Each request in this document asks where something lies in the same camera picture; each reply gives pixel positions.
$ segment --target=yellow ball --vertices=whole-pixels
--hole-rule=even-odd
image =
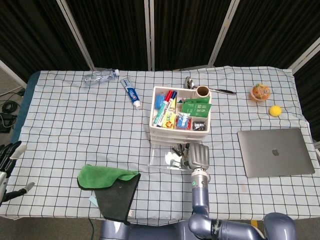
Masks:
[[[275,105],[275,106],[270,107],[269,113],[270,113],[270,115],[277,117],[282,113],[282,109],[281,109],[281,107]]]

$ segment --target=silver laptop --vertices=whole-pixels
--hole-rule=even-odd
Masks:
[[[300,128],[237,134],[248,178],[315,173]]]

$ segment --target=checkered tablecloth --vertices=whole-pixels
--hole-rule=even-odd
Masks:
[[[4,217],[101,218],[81,190],[77,176],[85,164],[139,171],[141,179],[131,205],[132,222],[162,225],[188,219],[192,213],[189,172],[149,169],[149,116],[154,86],[183,88],[191,76],[196,85],[228,89],[237,95],[212,93],[210,150],[210,217],[261,220],[280,212],[293,219],[320,216],[320,168],[290,70],[273,67],[219,67],[190,71],[120,71],[131,76],[142,110],[134,110],[117,80],[86,87],[83,71],[42,71],[34,89],[20,140],[27,151],[17,162],[8,191],[28,182],[35,187],[0,207]],[[270,87],[266,102],[249,99],[253,85]],[[279,117],[270,106],[282,106]],[[247,178],[237,132],[301,128],[315,174]]]

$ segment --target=spoon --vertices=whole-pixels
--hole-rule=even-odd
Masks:
[[[194,81],[192,80],[191,77],[187,76],[185,78],[185,83],[184,83],[184,87],[186,89],[196,89],[198,86],[195,86]],[[230,91],[230,90],[224,90],[224,89],[213,89],[213,88],[209,88],[210,91],[212,92],[217,92],[217,93],[221,93],[221,94],[229,94],[229,95],[236,95],[237,93],[234,91]]]

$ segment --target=blue label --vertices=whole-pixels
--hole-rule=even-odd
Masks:
[[[136,93],[136,90],[133,87],[127,88],[129,97],[131,98],[131,101],[134,103],[135,101],[139,101],[138,95]]]

